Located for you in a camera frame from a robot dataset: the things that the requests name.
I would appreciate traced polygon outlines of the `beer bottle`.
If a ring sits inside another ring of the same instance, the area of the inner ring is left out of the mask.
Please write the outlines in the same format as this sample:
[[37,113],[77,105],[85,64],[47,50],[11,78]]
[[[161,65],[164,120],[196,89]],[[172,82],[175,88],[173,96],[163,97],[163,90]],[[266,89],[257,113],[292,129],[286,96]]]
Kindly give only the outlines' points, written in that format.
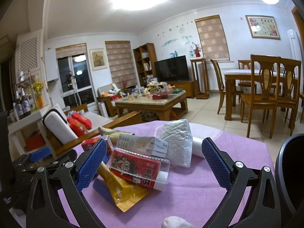
[[25,116],[29,116],[31,114],[30,105],[28,102],[28,98],[26,97],[26,93],[24,88],[21,88],[21,97],[22,97],[22,109]]

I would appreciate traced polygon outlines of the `wooden bookshelf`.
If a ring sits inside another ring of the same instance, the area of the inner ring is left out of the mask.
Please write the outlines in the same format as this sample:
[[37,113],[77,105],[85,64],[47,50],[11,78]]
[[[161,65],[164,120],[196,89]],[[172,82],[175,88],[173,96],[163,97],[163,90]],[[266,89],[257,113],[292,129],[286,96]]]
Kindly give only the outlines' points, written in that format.
[[153,43],[146,43],[133,49],[135,65],[140,86],[148,83],[148,78],[156,77],[155,62],[157,62],[155,47]]

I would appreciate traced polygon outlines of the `milk carton box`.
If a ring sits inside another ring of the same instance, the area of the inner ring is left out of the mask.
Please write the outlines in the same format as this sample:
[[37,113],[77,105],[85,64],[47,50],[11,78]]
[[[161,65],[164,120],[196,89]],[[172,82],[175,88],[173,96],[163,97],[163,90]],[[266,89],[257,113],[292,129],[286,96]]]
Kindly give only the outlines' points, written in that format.
[[166,158],[168,142],[154,136],[121,134],[116,147],[147,156]]

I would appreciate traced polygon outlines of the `wooden dining chair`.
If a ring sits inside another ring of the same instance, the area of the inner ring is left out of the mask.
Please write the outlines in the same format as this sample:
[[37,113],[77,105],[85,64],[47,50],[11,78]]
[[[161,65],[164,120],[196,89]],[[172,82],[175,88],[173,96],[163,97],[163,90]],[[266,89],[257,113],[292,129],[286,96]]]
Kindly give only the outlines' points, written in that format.
[[[219,114],[222,106],[223,106],[223,103],[224,103],[224,98],[225,98],[225,94],[226,94],[226,89],[225,89],[225,86],[224,86],[224,83],[223,83],[223,78],[222,78],[222,74],[221,74],[221,70],[219,68],[219,64],[216,60],[213,60],[211,59],[210,60],[213,67],[214,67],[214,70],[215,70],[215,74],[216,74],[216,79],[217,79],[217,86],[218,86],[218,90],[219,90],[219,95],[220,95],[220,98],[219,98],[219,107],[217,109],[217,114]],[[241,90],[240,87],[235,87],[235,90],[232,92],[234,95],[238,95],[239,97],[239,100],[241,100],[241,94],[243,93],[243,91]]]
[[278,107],[286,108],[285,121],[287,121],[288,112],[291,110],[289,128],[290,136],[292,136],[299,103],[301,61],[280,58],[279,67],[283,67],[283,73],[280,73],[279,77],[279,83],[283,85],[283,94],[278,98]]
[[251,121],[254,110],[262,110],[264,117],[266,116],[266,111],[272,111],[269,137],[273,137],[278,108],[279,90],[276,89],[276,92],[271,94],[271,85],[279,84],[280,60],[280,57],[274,56],[250,56],[251,88],[254,88],[255,83],[259,83],[261,91],[258,94],[251,91],[249,94],[241,95],[241,118],[244,118],[245,107],[249,108],[246,137],[250,136]]

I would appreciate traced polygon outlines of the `white standing air conditioner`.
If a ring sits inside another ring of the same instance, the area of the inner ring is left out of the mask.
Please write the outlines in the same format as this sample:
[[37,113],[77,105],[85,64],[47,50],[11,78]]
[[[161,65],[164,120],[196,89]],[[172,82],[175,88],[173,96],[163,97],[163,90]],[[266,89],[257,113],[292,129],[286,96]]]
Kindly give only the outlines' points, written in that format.
[[292,58],[295,60],[302,60],[300,41],[297,32],[289,29],[287,31],[287,36],[291,47]]

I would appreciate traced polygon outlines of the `small red box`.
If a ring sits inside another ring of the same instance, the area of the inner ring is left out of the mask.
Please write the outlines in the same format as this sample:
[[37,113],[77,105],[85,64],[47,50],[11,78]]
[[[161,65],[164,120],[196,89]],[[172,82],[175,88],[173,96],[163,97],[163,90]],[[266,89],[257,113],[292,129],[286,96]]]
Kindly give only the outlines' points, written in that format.
[[[107,144],[107,155],[111,155],[113,153],[114,147],[113,147],[113,144],[112,144],[112,141],[111,141],[109,135],[103,135],[100,138],[103,139]],[[84,140],[81,143],[83,150],[89,151],[100,138],[96,137],[96,138]]]

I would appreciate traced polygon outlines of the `yellow flower vase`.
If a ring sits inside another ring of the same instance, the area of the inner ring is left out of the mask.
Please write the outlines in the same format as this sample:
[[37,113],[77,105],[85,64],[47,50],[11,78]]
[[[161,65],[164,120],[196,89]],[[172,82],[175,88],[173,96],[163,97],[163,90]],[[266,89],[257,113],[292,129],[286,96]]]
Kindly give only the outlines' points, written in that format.
[[38,77],[35,78],[34,83],[32,84],[33,91],[35,93],[35,102],[36,102],[38,110],[45,107],[44,98],[42,95],[44,86],[45,86],[45,83],[43,81],[41,81]]

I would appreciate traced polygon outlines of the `sunflower framed picture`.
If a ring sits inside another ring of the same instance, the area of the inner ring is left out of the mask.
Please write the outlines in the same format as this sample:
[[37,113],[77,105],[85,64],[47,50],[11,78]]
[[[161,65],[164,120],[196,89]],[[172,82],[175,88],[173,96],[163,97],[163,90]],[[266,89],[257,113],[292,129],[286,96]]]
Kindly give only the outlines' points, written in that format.
[[107,68],[105,50],[103,48],[90,50],[92,70],[103,70]]

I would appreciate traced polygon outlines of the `wooden dining chair near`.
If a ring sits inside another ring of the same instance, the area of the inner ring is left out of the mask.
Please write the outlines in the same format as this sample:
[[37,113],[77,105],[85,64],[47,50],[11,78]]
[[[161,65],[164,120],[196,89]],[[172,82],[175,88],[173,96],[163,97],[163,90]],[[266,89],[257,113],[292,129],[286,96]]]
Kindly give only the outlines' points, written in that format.
[[258,94],[251,91],[249,94],[241,95],[241,118],[244,118],[245,107],[249,108],[246,137],[250,136],[251,121],[254,110],[262,110],[264,117],[266,116],[266,111],[272,111],[269,137],[273,137],[278,108],[279,90],[276,89],[276,92],[271,94],[271,85],[279,84],[280,60],[280,57],[274,56],[250,56],[251,88],[254,88],[255,83],[259,83],[261,91]]

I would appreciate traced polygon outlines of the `black trash bin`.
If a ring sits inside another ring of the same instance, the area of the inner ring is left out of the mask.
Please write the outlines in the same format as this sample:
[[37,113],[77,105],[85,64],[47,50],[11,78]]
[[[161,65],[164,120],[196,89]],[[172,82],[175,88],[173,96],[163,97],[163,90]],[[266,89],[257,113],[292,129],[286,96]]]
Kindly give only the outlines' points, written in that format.
[[289,137],[281,146],[275,181],[283,216],[290,219],[303,202],[303,134]]

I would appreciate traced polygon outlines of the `black flat television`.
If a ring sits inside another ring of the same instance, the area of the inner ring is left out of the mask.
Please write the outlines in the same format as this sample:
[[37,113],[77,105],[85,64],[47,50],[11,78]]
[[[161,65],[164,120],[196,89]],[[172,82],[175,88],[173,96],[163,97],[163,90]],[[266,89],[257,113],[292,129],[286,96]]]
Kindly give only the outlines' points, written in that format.
[[155,62],[155,71],[159,82],[190,80],[185,56],[157,61]]

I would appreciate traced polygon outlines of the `red cushion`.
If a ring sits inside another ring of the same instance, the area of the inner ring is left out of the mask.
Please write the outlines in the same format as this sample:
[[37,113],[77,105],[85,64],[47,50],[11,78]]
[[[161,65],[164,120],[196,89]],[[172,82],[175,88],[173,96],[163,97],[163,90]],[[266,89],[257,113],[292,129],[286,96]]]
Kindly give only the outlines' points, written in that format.
[[88,134],[89,130],[92,129],[92,122],[77,112],[70,114],[67,117],[67,121],[78,137]]

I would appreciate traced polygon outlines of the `wooden sofa with cushions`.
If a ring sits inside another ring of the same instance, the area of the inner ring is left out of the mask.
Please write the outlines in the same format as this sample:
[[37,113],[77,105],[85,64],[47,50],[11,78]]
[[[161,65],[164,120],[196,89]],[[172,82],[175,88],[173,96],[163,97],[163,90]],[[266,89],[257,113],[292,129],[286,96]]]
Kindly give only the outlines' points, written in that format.
[[58,104],[49,109],[42,118],[42,124],[51,133],[49,140],[57,157],[71,150],[85,139],[99,135],[99,128],[114,129],[140,124],[139,112],[131,112],[115,120],[110,120],[89,112],[83,104],[69,111],[63,111]]

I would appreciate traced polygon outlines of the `blue foil packet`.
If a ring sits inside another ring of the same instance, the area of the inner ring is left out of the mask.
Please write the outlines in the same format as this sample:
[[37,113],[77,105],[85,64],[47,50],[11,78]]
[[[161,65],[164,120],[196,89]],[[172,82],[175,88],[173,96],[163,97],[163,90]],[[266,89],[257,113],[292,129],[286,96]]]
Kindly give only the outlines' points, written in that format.
[[100,180],[95,179],[93,183],[93,188],[109,203],[112,205],[115,205],[114,200],[112,199],[112,196],[110,194],[110,191],[108,187]]

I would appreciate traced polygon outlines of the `wooden coffee table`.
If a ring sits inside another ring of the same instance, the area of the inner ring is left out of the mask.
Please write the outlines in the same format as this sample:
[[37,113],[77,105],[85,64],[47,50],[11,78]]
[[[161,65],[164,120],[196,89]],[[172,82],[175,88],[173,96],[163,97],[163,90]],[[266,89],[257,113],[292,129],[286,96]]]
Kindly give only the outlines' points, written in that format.
[[133,98],[132,100],[115,101],[115,106],[119,116],[122,116],[125,109],[132,111],[154,112],[160,120],[178,120],[188,113],[188,103],[185,91],[178,94],[169,94],[166,99],[147,98],[144,96]]

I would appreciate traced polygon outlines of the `red snack box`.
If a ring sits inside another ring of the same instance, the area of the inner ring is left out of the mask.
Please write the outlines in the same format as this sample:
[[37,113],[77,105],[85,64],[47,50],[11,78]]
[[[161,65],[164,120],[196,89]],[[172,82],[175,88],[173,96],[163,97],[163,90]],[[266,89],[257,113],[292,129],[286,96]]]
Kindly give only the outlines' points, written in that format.
[[170,161],[124,149],[114,149],[109,170],[127,182],[162,191],[167,184]]

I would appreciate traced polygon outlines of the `framed floral wall picture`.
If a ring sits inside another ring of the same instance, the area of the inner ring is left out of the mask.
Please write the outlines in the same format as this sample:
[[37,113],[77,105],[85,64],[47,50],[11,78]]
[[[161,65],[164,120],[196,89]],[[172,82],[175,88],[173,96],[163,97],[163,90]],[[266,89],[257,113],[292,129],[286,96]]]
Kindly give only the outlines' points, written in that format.
[[274,17],[266,15],[246,15],[252,38],[280,40]]

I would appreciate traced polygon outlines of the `purple white tube bottle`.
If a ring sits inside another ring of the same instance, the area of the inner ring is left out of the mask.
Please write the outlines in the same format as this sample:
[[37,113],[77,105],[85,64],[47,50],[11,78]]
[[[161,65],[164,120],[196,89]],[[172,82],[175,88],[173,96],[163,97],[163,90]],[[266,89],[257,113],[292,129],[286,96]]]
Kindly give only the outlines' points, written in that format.
[[198,138],[198,137],[193,137],[192,154],[196,155],[198,157],[204,158],[202,150],[201,150],[202,143],[203,143],[203,139]]

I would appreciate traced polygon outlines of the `wooden dining chair left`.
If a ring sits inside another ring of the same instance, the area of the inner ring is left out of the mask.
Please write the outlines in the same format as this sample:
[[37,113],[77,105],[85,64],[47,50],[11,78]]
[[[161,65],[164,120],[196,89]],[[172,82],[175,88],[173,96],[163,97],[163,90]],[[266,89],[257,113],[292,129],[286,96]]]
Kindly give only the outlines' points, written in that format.
[[[223,106],[223,103],[224,103],[224,98],[225,98],[225,94],[226,94],[226,89],[225,89],[225,86],[224,86],[224,83],[223,83],[223,78],[222,78],[222,74],[221,74],[221,70],[219,68],[219,64],[216,60],[213,60],[211,59],[210,60],[213,67],[214,67],[214,70],[215,70],[215,74],[216,74],[216,79],[217,79],[217,86],[218,86],[218,90],[219,90],[219,95],[220,95],[220,98],[219,98],[219,107],[217,109],[217,114],[219,114],[222,106]],[[234,95],[238,95],[239,97],[239,100],[241,100],[241,94],[243,93],[243,91],[241,90],[240,87],[235,87],[235,90],[232,92]]]

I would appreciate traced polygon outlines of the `purple tablecloth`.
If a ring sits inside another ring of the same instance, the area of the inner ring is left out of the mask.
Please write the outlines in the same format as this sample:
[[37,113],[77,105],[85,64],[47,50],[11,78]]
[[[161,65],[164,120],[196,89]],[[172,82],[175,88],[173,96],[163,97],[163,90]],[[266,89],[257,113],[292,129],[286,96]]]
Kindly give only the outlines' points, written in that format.
[[[194,137],[212,138],[220,150],[248,168],[268,166],[274,169],[265,143],[197,123],[191,123],[190,128]],[[161,227],[162,221],[169,216],[178,216],[196,227],[203,227],[226,190],[219,186],[206,160],[194,155],[189,168],[171,166],[161,192],[153,189],[124,213],[93,186],[82,193],[106,227]]]

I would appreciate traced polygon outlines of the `tall wooden plant stand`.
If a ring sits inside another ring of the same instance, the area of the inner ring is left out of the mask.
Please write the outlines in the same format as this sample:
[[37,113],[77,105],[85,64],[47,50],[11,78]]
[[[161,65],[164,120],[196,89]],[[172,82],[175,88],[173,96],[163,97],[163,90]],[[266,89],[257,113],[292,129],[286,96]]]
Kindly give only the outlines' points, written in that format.
[[209,78],[205,58],[191,58],[191,69],[196,99],[208,99],[210,96]]

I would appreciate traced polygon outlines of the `yellow gold foil bag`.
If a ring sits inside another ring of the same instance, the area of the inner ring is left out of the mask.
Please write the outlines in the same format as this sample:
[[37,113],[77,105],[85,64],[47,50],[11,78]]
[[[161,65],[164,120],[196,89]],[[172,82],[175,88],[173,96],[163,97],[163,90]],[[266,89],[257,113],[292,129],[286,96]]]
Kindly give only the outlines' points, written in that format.
[[110,199],[123,213],[150,193],[149,189],[129,183],[116,176],[108,169],[104,162],[101,162],[97,173],[106,182],[106,190],[110,194]]

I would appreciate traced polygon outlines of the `wooden tv cabinet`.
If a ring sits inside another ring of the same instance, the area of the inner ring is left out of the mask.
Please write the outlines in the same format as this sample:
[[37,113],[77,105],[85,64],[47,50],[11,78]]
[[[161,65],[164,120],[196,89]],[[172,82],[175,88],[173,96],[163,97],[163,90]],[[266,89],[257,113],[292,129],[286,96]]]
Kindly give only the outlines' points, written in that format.
[[171,81],[169,84],[176,88],[185,90],[187,98],[195,97],[194,81]]

